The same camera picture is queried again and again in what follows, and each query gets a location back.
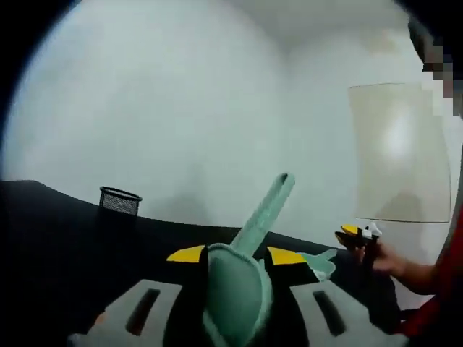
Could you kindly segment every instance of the person's hand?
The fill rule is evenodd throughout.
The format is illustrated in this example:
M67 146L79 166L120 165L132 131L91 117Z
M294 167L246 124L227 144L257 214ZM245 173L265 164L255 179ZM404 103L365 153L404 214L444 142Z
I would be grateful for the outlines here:
M406 260L396 254L391 248L383 244L381 241L377 243L378 253L373 263L373 269L387 275L399 277L403 271ZM363 257L365 256L365 248L356 248L352 251L355 259L359 264L362 263Z

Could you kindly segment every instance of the black mesh cup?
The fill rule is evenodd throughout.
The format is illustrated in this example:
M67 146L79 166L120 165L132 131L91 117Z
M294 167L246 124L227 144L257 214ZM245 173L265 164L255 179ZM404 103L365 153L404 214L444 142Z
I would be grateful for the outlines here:
M138 214L138 205L142 198L138 195L111 187L100 187L100 207L129 215Z

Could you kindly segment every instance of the black surface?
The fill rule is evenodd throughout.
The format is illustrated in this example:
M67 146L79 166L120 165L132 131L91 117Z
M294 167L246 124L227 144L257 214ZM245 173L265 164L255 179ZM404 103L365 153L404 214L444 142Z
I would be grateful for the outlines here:
M8 222L9 332L35 332L50 343L86 331L140 279L194 283L198 265L165 259L182 248L229 243L237 232L111 211L102 218L98 206L34 181L3 182L1 193ZM256 255L263 256L266 246L311 254L328 248L269 233ZM399 308L391 279L365 279L344 250L334 262L332 281L367 306L372 321L386 331L393 328ZM305 264L274 267L271 277L285 288L316 280Z

